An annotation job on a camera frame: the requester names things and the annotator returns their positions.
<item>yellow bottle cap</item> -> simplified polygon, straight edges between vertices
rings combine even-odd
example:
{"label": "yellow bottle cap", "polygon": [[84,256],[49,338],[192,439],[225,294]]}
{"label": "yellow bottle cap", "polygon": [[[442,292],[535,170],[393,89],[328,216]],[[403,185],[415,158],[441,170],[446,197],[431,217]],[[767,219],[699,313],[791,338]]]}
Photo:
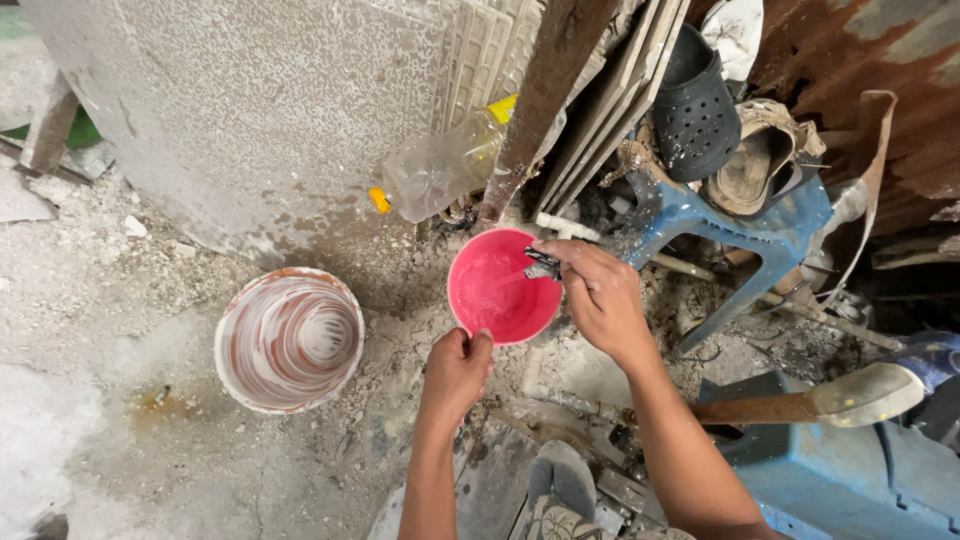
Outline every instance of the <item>yellow bottle cap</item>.
{"label": "yellow bottle cap", "polygon": [[487,105],[487,110],[493,114],[497,122],[506,124],[510,121],[510,116],[514,113],[516,104],[516,94],[509,95],[496,103]]}
{"label": "yellow bottle cap", "polygon": [[390,201],[387,200],[387,194],[383,192],[383,189],[372,187],[367,190],[367,194],[370,195],[370,201],[373,203],[373,207],[377,213],[387,213],[390,211]]}

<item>plastic bottle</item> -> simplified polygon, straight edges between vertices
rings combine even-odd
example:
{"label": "plastic bottle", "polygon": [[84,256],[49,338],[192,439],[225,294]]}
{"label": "plastic bottle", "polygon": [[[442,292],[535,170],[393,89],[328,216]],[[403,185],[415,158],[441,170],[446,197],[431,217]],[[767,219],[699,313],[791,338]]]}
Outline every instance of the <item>plastic bottle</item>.
{"label": "plastic bottle", "polygon": [[486,186],[515,102],[516,94],[474,112],[445,134],[415,138],[393,151],[383,163],[383,186],[367,191],[376,210],[396,209],[419,223]]}

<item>rusty metal sheet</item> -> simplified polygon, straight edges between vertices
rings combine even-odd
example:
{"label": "rusty metal sheet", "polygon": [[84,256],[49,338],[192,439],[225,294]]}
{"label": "rusty metal sheet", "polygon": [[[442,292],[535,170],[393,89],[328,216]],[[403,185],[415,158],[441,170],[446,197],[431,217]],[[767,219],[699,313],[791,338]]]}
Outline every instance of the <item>rusty metal sheet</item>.
{"label": "rusty metal sheet", "polygon": [[[692,0],[687,20],[713,3]],[[831,131],[855,124],[864,90],[900,98],[873,235],[925,225],[960,199],[960,0],[764,4],[755,95]]]}

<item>pink plastic bowl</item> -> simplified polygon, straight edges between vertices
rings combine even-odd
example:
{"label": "pink plastic bowl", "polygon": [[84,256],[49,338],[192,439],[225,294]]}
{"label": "pink plastic bowl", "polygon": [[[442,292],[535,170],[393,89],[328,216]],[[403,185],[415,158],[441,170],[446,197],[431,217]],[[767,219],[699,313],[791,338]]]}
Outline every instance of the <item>pink plastic bowl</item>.
{"label": "pink plastic bowl", "polygon": [[446,298],[470,335],[487,328],[493,346],[521,343],[550,323],[560,306],[561,285],[549,278],[505,278],[533,263],[523,248],[536,238],[516,229],[493,229],[471,238],[453,259]]}

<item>paint bucket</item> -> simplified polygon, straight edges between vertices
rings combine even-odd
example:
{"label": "paint bucket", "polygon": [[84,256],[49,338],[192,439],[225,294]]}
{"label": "paint bucket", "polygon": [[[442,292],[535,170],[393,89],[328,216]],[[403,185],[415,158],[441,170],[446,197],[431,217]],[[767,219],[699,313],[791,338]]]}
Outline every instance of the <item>paint bucket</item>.
{"label": "paint bucket", "polygon": [[446,298],[453,316],[470,335],[487,328],[493,346],[521,343],[550,323],[560,306],[561,285],[550,278],[519,278],[533,261],[523,248],[536,238],[516,229],[480,233],[453,259]]}
{"label": "paint bucket", "polygon": [[339,395],[363,354],[363,314],[340,280],[281,268],[247,283],[217,326],[214,359],[241,404],[292,414]]}

